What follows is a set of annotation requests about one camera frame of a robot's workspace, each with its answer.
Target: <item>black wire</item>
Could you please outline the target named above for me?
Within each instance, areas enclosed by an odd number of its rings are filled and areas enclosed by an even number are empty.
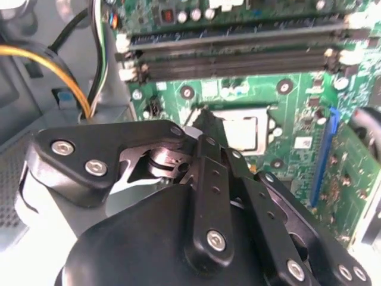
[[[94,36],[95,40],[95,46],[96,46],[96,59],[97,59],[97,65],[96,65],[96,72],[94,76],[94,81],[91,86],[88,101],[90,106],[92,105],[95,97],[96,92],[98,90],[98,87],[101,83],[101,77],[102,77],[102,66],[103,66],[103,58],[102,58],[102,47],[101,47],[101,41],[99,39],[98,31],[96,30],[96,23],[95,23],[95,7],[94,7],[94,0],[89,1],[89,16],[90,16],[90,26],[91,31]]]
[[[61,67],[75,82],[73,73],[66,65],[64,60],[60,58],[54,51],[50,50],[47,46],[42,45],[41,43],[31,42],[31,41],[9,41],[6,42],[7,45],[15,46],[17,48],[23,48],[28,51],[34,52],[35,54],[41,55],[44,58],[52,60],[55,64]]]
[[[88,16],[88,9],[84,9],[81,12],[79,12],[78,15],[76,15],[72,21],[69,22],[68,25],[62,30],[62,32],[58,35],[56,40],[49,46],[49,49],[55,53],[58,52],[58,50],[62,47],[62,45],[66,42],[66,40],[69,38],[71,33],[74,31],[74,29],[77,27],[77,25],[84,20]]]

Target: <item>green circuit board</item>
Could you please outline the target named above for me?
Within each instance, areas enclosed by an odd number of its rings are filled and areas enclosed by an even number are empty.
[[[169,119],[184,125],[197,106],[207,105],[216,109],[229,109],[237,105],[267,106],[270,117],[283,129],[283,133],[269,143],[263,156],[247,156],[246,160],[252,170],[268,170],[282,181],[289,182],[291,191],[307,206],[324,129],[314,118],[316,109],[336,107],[342,114],[342,121],[348,121],[356,107],[367,105],[374,77],[381,73],[380,61],[378,50],[367,50],[358,74],[350,78],[348,87],[343,91],[333,87],[337,76],[328,73],[183,80],[142,86],[136,83],[129,84],[129,89],[133,98],[138,98],[133,99],[138,120]],[[278,88],[279,82],[285,79],[292,82],[292,90],[286,95],[281,94]],[[322,80],[319,88],[314,88],[316,79]],[[240,84],[238,94],[232,88],[228,94],[222,90],[224,86],[237,82]],[[182,97],[184,86],[194,90],[192,99]],[[158,98],[163,112],[158,117],[147,118],[144,112],[152,97]],[[310,147],[295,148],[296,141],[300,141],[298,138],[306,139]],[[274,166],[277,160],[281,161],[281,167]]]
[[[193,8],[206,9],[208,2],[117,0],[114,6],[118,8],[123,28],[126,29],[124,32],[130,35],[317,14],[315,7],[311,5],[312,2],[278,0],[271,8],[263,4],[262,7],[259,5],[248,8],[245,3],[241,7],[233,7],[228,13],[219,11],[213,21],[201,18],[198,22],[187,21],[183,24],[175,21],[172,24],[163,24],[161,20],[158,21],[157,15],[153,14],[152,7],[170,7],[176,14],[179,10],[189,12]],[[366,1],[361,4],[357,1],[357,7],[354,3],[352,0],[336,2],[335,7],[339,10],[364,11],[368,6]],[[380,35],[379,23],[375,25],[372,36]],[[274,173],[296,198],[330,229],[338,241],[349,247],[355,237],[357,223],[366,201],[374,189],[373,186],[377,185],[380,167],[366,148],[361,147],[361,142],[345,123],[357,107],[367,106],[375,96],[375,79],[381,76],[379,45],[368,46],[367,41],[344,43],[344,47],[349,46],[351,49],[362,50],[364,55],[356,74],[346,77],[348,82],[344,88],[342,82],[338,83],[343,75],[326,72],[174,80],[148,82],[143,85],[129,83],[127,88],[132,96],[136,120],[167,119],[184,126],[191,118],[192,112],[203,106],[208,106],[211,110],[229,110],[237,107],[266,108],[268,116],[282,132],[273,136],[271,140],[268,139],[264,154],[245,155],[250,170]],[[286,92],[281,85],[284,81],[288,83]],[[159,110],[157,115],[148,112],[153,98]],[[329,107],[336,108],[341,114],[342,124],[330,149],[331,156],[335,153],[340,160],[337,165],[327,166],[320,189],[320,200],[317,207],[312,209],[309,197],[325,129],[325,124],[321,124],[316,117],[316,111],[327,111]],[[349,154],[346,160],[343,160],[346,153]],[[343,185],[344,172],[349,174],[356,184]]]
[[[322,15],[354,9],[362,11],[368,3],[366,0],[325,0],[324,6],[317,8],[318,0],[241,0],[240,5],[233,6],[228,11],[222,12],[221,7],[216,8],[213,19],[205,18],[205,11],[211,4],[213,7],[216,2],[218,5],[218,1],[206,0],[117,0],[113,6],[121,17],[123,30],[131,35],[136,35],[211,25],[247,23],[269,18]],[[191,19],[194,9],[199,9],[202,14],[198,21]],[[177,20],[180,11],[184,11],[188,15],[188,19],[184,23],[179,23]]]
[[[381,166],[369,156],[355,132],[341,124],[333,139],[330,160],[314,210],[317,218],[345,246],[353,244],[367,200],[378,190]]]

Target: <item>expansion slot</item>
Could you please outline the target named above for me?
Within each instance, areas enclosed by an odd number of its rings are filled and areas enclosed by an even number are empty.
[[[200,79],[209,77],[247,76],[341,69],[339,52],[317,48],[247,55],[174,58],[142,63],[148,68],[150,81]]]
[[[331,115],[326,124],[323,138],[320,143],[320,150],[318,153],[318,159],[316,163],[316,170],[314,173],[314,178],[311,187],[310,193],[310,204],[311,207],[315,207],[319,200],[321,183],[323,181],[324,172],[326,170],[329,150],[331,148],[332,139],[338,131],[339,122],[340,122],[340,112],[337,109],[331,107]]]

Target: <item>yellow wire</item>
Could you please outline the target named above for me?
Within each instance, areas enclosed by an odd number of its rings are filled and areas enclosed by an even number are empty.
[[[85,117],[87,119],[90,118],[90,105],[88,100],[86,99],[86,96],[83,94],[83,92],[75,83],[75,81],[70,76],[68,76],[66,72],[64,72],[58,65],[56,65],[50,60],[47,60],[46,58],[41,57],[40,55],[37,55],[33,52],[27,51],[22,48],[17,48],[15,46],[0,45],[0,55],[11,55],[11,56],[29,58],[50,69],[64,83],[67,84],[67,86],[71,89],[74,96],[77,98],[78,102],[80,103]]]

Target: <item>small chip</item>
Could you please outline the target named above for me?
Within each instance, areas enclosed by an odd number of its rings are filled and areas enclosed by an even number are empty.
[[[368,40],[368,49],[374,49],[379,46],[379,38],[369,38]]]
[[[218,82],[216,80],[205,80],[201,82],[202,97],[205,100],[218,95]]]
[[[163,23],[173,23],[174,22],[174,13],[172,9],[163,9],[161,10],[161,20]]]
[[[310,107],[316,107],[320,105],[320,98],[319,97],[310,97],[308,100],[308,106]]]
[[[314,79],[314,86],[322,86],[323,79]]]
[[[376,80],[374,81],[373,89],[369,98],[369,105],[381,105],[381,76],[376,77]]]
[[[312,137],[296,137],[294,149],[310,149],[312,146]]]
[[[256,173],[257,172],[257,165],[250,165],[250,172]]]
[[[304,125],[311,125],[312,122],[313,122],[313,118],[312,117],[307,117],[307,118],[304,118],[303,119],[303,122],[304,122]]]
[[[166,91],[167,90],[167,83],[166,82],[157,82],[156,88],[158,91]]]

